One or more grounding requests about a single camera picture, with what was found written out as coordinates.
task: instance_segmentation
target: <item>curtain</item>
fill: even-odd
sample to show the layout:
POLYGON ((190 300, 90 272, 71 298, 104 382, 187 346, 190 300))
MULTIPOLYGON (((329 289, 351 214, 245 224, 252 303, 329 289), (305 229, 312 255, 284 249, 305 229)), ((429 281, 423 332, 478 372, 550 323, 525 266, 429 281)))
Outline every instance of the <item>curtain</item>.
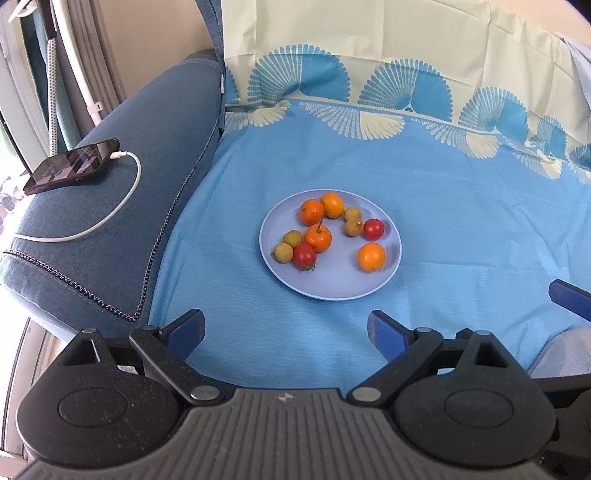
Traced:
POLYGON ((108 42, 103 38, 102 16, 91 0, 66 0, 74 40, 92 97, 101 102, 104 118, 124 99, 116 74, 110 65, 108 42))
MULTIPOLYGON (((21 25, 37 94, 47 121, 47 35, 39 10, 35 10, 28 17, 21 18, 21 25)), ((63 152, 71 150, 80 142, 80 132, 72 114, 59 65, 56 71, 56 90, 58 151, 63 152)))

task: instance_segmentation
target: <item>red tomato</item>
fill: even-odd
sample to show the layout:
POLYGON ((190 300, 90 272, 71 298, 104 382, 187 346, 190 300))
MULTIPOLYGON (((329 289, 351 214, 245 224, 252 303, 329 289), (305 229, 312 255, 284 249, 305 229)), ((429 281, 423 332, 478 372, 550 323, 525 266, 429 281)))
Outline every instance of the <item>red tomato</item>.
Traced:
POLYGON ((301 270, 314 270, 316 265, 316 252, 308 244, 299 244, 294 248, 293 261, 301 270))
POLYGON ((370 218, 363 226, 363 236, 367 240, 377 240, 384 234, 384 223, 377 218, 370 218))

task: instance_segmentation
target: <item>tomato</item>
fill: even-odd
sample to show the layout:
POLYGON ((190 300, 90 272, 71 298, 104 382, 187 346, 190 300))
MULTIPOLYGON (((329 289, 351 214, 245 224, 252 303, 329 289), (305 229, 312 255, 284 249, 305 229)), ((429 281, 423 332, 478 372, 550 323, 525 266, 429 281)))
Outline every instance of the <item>tomato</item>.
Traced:
POLYGON ((293 262, 301 270, 314 270, 316 258, 316 252, 308 244, 299 244, 294 248, 293 262))
POLYGON ((359 266, 366 272, 375 272, 386 263, 386 252, 382 245, 371 242, 362 246, 357 252, 359 266))
POLYGON ((377 240, 384 234, 384 223, 377 218, 370 218, 363 226, 363 236, 367 240, 377 240))
POLYGON ((304 242, 312 246, 317 254, 321 254, 330 247, 332 233, 324 225, 315 223, 304 233, 304 242))
POLYGON ((301 204, 300 220, 306 225, 313 225, 318 223, 324 217, 324 207, 320 200, 309 199, 301 204))
POLYGON ((320 199, 320 203, 322 203, 324 214, 328 218, 337 218, 345 211, 343 200, 335 192, 325 193, 320 199))

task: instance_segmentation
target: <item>smartphone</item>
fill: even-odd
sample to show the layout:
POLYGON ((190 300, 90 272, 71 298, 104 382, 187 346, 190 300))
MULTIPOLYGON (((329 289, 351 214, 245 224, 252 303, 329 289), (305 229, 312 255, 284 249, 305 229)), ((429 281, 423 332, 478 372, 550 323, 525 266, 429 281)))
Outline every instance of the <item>smartphone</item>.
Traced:
POLYGON ((109 157, 118 150, 119 140, 112 138, 46 158, 25 184, 24 193, 33 195, 93 180, 106 171, 109 157))

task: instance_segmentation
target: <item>white pole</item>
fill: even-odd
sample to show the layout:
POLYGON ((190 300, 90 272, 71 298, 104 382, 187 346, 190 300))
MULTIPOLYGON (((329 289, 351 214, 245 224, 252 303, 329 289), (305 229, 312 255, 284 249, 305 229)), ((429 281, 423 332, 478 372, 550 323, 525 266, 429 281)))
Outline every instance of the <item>white pole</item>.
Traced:
POLYGON ((66 50, 70 65, 72 66, 74 77, 76 77, 76 83, 80 88, 80 93, 84 97, 86 109, 88 110, 88 113, 95 126, 97 126, 101 121, 99 115, 99 111, 101 110, 100 103, 93 100, 90 88, 88 87, 88 82, 86 81, 86 76, 82 70, 80 57, 78 56, 78 50, 76 48, 74 39, 72 38, 72 26, 70 25, 69 15, 66 13, 66 7, 64 7, 63 0, 51 1, 53 3, 53 9, 56 15, 57 29, 61 34, 61 39, 64 43, 64 49, 66 50))

